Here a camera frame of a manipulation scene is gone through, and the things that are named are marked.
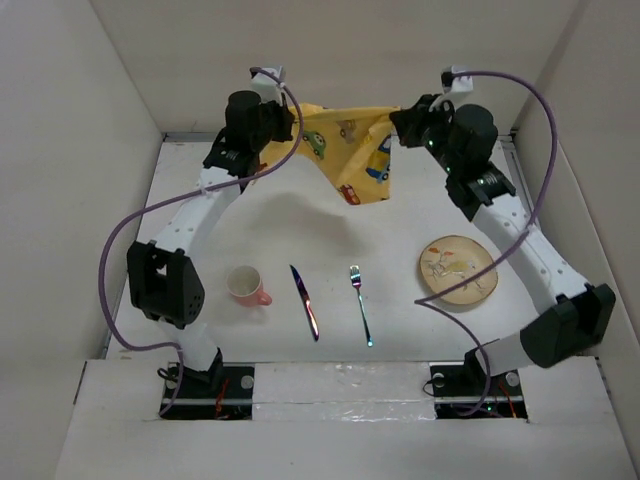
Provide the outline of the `yellow car-print cloth placemat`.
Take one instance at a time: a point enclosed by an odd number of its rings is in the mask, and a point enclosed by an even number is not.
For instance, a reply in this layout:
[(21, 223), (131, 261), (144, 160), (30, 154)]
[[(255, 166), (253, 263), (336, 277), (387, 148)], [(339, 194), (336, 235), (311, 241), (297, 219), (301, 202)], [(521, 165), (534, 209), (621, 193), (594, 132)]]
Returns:
[(292, 134), (301, 134), (296, 153), (310, 159), (350, 205), (391, 196), (391, 146), (397, 107), (330, 109), (302, 103)]

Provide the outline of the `beige bird-pattern plate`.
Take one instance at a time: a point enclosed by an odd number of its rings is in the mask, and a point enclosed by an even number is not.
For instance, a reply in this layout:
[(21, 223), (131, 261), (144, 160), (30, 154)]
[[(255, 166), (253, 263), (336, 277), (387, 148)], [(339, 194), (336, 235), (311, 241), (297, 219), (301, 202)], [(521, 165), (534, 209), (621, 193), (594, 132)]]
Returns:
[[(434, 240), (425, 247), (419, 259), (421, 275), (432, 293), (441, 291), (472, 277), (493, 263), (489, 252), (475, 240), (449, 235)], [(498, 284), (496, 270), (444, 295), (441, 300), (460, 306), (482, 302)]]

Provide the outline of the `iridescent fork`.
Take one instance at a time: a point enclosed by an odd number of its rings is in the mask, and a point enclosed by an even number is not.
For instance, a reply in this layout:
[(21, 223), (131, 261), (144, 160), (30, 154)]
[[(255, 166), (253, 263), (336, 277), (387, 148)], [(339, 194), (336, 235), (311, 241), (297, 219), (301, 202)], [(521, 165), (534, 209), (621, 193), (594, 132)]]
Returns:
[(360, 314), (361, 314), (364, 332), (365, 332), (366, 343), (369, 348), (372, 348), (374, 346), (374, 341), (369, 329), (367, 314), (364, 306), (364, 298), (361, 293), (362, 281), (361, 281), (360, 268), (358, 265), (350, 266), (350, 282), (352, 287), (356, 291)]

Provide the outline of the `pink ceramic mug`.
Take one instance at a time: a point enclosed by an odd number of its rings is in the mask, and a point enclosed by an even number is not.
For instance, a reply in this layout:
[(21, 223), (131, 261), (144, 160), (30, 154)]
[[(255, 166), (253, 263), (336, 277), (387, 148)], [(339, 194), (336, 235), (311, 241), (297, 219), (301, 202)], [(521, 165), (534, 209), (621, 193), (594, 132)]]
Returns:
[(226, 279), (227, 289), (237, 303), (244, 307), (270, 306), (272, 298), (264, 291), (262, 277), (252, 266), (233, 269)]

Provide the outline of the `iridescent table knife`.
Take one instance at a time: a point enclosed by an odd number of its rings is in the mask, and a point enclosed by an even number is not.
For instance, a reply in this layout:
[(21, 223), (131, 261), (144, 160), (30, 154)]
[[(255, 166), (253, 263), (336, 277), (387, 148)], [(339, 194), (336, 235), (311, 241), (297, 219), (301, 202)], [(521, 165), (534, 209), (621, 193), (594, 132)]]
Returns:
[(307, 321), (309, 324), (309, 328), (311, 331), (311, 335), (313, 337), (313, 340), (315, 342), (317, 342), (319, 340), (319, 336), (320, 336), (320, 332), (319, 332), (319, 326), (318, 326), (318, 322), (316, 319), (316, 316), (312, 310), (312, 306), (311, 306), (311, 300), (308, 294), (308, 291), (306, 289), (306, 286), (304, 284), (304, 281), (302, 279), (302, 277), (300, 276), (298, 270), (293, 266), (290, 265), (290, 269), (292, 272), (292, 276), (296, 285), (296, 289), (299, 293), (303, 308), (305, 310), (305, 314), (307, 317)]

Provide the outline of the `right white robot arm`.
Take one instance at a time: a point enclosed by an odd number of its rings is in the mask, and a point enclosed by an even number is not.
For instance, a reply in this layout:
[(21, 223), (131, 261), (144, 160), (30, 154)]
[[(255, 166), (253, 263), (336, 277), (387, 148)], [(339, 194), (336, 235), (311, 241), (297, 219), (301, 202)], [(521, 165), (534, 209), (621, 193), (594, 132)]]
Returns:
[(534, 224), (514, 185), (491, 162), (498, 132), (493, 115), (424, 95), (389, 116), (407, 148), (424, 147), (446, 172), (449, 198), (500, 250), (531, 297), (537, 318), (519, 332), (465, 356), (462, 381), (473, 393), (499, 375), (530, 365), (550, 368), (601, 343), (616, 296), (573, 269)]

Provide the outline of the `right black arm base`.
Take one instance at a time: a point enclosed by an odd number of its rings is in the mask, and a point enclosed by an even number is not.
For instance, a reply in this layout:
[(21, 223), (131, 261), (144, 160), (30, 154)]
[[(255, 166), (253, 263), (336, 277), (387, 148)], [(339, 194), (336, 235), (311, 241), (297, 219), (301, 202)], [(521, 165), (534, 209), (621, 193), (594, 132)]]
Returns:
[(438, 420), (528, 419), (519, 372), (487, 377), (477, 359), (428, 363), (423, 392)]

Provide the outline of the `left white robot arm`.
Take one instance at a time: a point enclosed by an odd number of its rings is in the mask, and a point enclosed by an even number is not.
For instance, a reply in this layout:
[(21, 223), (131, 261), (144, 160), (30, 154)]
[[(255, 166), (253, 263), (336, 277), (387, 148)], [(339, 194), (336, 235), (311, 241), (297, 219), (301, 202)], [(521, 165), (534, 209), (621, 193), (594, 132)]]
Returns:
[(194, 260), (241, 194), (240, 180), (258, 172), (262, 150), (272, 141), (292, 140), (294, 115), (281, 86), (254, 87), (229, 96), (225, 121), (203, 162), (195, 197), (150, 241), (134, 242), (127, 252), (132, 305), (181, 346), (188, 384), (205, 397), (222, 387), (222, 353), (196, 321), (205, 289)]

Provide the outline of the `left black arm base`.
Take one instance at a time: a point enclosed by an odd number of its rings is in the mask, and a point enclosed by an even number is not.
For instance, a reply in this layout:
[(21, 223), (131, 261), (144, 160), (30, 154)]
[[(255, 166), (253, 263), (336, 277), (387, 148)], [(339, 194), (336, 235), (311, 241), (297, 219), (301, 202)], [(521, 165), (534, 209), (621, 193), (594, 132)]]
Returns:
[(212, 386), (184, 374), (177, 399), (171, 402), (176, 389), (178, 366), (170, 363), (160, 369), (164, 380), (159, 416), (163, 420), (245, 421), (253, 417), (255, 365), (225, 362), (219, 379)]

